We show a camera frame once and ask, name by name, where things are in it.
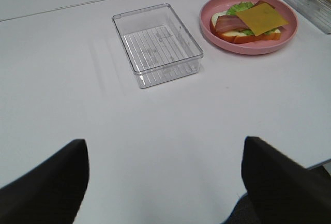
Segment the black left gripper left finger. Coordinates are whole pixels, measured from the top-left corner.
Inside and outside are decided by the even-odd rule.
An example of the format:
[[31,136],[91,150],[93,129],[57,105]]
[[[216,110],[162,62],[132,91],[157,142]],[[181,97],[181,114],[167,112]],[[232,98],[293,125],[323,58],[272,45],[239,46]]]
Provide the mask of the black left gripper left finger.
[[89,182],[84,139],[1,188],[1,223],[73,223]]

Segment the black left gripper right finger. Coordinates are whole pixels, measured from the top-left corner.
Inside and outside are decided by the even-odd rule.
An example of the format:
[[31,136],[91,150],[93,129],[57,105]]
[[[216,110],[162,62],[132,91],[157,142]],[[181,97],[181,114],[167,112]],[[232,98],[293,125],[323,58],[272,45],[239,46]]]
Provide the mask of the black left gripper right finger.
[[330,223],[330,180],[259,137],[245,139],[242,179],[261,223]]

